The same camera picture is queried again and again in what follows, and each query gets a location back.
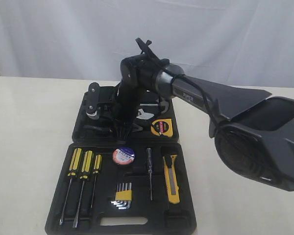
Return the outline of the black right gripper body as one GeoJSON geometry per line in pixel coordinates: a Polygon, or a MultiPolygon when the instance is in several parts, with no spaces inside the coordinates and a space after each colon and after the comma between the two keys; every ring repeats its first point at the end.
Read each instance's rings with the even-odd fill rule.
{"type": "Polygon", "coordinates": [[[137,116],[139,105],[121,105],[117,102],[110,103],[110,114],[113,130],[129,129],[133,127],[134,119],[137,116]]]}

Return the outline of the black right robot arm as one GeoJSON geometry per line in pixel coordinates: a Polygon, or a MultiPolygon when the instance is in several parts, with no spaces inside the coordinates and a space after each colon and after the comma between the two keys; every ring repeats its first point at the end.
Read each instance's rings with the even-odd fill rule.
{"type": "Polygon", "coordinates": [[[186,76],[169,60],[145,54],[123,59],[120,70],[115,120],[132,121],[145,91],[178,97],[209,116],[209,137],[229,169],[294,191],[294,99],[186,76]]]}

